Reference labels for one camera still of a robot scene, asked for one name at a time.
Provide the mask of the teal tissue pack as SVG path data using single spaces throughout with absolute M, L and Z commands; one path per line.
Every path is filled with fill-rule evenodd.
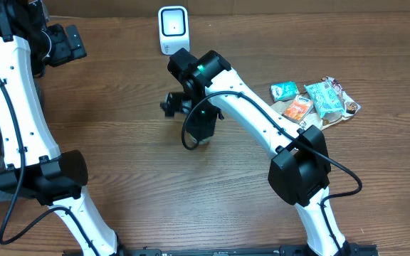
M 297 95 L 300 94 L 300 91 L 298 90 L 295 82 L 288 81 L 271 85 L 270 93 L 273 100 L 277 102 L 294 99 Z

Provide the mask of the orange tissue pack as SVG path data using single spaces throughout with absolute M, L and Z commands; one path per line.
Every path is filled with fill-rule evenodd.
M 313 101 L 307 97 L 297 95 L 282 115 L 291 122 L 299 124 L 313 107 Z

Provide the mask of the brown white snack bag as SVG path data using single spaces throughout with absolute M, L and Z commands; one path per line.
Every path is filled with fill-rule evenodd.
M 330 81 L 333 85 L 334 90 L 337 93 L 341 103 L 343 104 L 345 113 L 341 115 L 340 113 L 332 113 L 326 114 L 323 118 L 320 118 L 316 109 L 313 105 L 310 113 L 304 117 L 304 119 L 298 124 L 302 129 L 308 129 L 311 126 L 315 126 L 320 130 L 324 130 L 329 126 L 337 124 L 341 121 L 345 121 L 348 119 L 353 118 L 358 111 L 360 110 L 360 105 L 355 102 L 343 89 L 342 85 L 333 77 L 325 76 L 319 82 L 322 81 Z M 309 94 L 305 90 L 305 85 L 299 86 L 297 85 L 298 90 L 300 91 L 301 96 L 307 97 L 310 99 Z M 294 99 L 287 100 L 287 101 L 277 101 L 271 107 L 281 116 L 283 117 L 282 113 L 288 108 L 288 106 L 292 103 Z

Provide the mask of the long teal wipes pack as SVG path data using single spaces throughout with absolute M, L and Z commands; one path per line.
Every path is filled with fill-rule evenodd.
M 323 118 L 326 114 L 340 113 L 343 115 L 345 113 L 343 104 L 330 81 L 305 85 L 305 90 L 313 101 L 320 118 Z

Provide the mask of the green capped plastic bottle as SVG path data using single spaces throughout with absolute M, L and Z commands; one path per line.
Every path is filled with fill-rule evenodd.
M 198 146 L 206 145 L 206 144 L 208 144 L 208 143 L 211 141 L 211 139 L 212 139 L 212 137 L 207 137 L 207 138 L 205 138 L 205 139 L 198 140 L 198 139 L 196 139 L 195 137 L 193 137 L 191 134 L 189 134 L 189 138 L 192 140 L 192 142 L 193 142 L 194 144 L 197 144 Z

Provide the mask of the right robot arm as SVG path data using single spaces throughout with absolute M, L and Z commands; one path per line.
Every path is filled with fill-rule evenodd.
M 216 51 L 195 58 L 182 48 L 170 56 L 167 70 L 183 87 L 160 107 L 166 116 L 186 115 L 182 135 L 194 150 L 214 135 L 223 113 L 236 120 L 260 144 L 268 158 L 268 182 L 286 203 L 296 207 L 313 255 L 347 255 L 349 246 L 328 202 L 332 161 L 320 129 L 303 129 L 267 105 Z

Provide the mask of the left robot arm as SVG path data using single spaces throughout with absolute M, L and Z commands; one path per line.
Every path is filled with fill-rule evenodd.
M 62 152 L 41 107 L 35 79 L 87 55 L 74 25 L 49 24 L 42 1 L 0 0 L 0 132 L 5 170 L 0 191 L 28 198 L 55 213 L 82 255 L 123 255 L 117 233 L 88 192 L 88 170 L 78 150 Z

